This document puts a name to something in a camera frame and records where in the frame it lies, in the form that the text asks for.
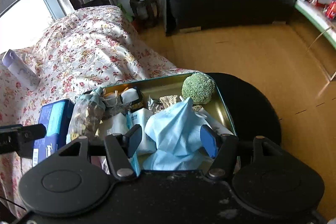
tissue pack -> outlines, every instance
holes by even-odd
[[[66,144],[73,110],[74,103],[70,99],[62,99],[42,106],[38,123],[45,126],[47,133],[44,138],[34,142],[33,166]]]

bed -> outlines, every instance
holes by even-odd
[[[105,82],[191,72],[176,68],[140,41],[115,6],[77,10],[56,21],[34,47],[15,52],[41,81],[36,90],[28,90],[0,61],[0,126],[35,124],[43,104],[62,98],[75,101]],[[31,160],[16,153],[0,155],[0,196],[22,205],[17,187],[31,166]],[[25,212],[11,203],[4,205],[18,218]]]

round black pad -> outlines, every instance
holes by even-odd
[[[263,157],[242,168],[232,179],[237,196],[266,214],[288,217],[314,209],[324,193],[318,173],[284,157]]]
[[[55,156],[22,177],[19,193],[29,210],[62,217],[94,207],[109,186],[106,173],[82,157]]]

red item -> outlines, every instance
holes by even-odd
[[[336,16],[336,1],[333,0],[328,8],[327,11],[325,12],[325,15],[327,18],[329,18],[330,20],[334,20],[335,16]]]

blue face mask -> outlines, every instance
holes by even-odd
[[[150,117],[145,133],[155,141],[157,151],[143,163],[144,169],[193,170],[202,163],[200,129],[208,123],[192,106],[187,98]]]

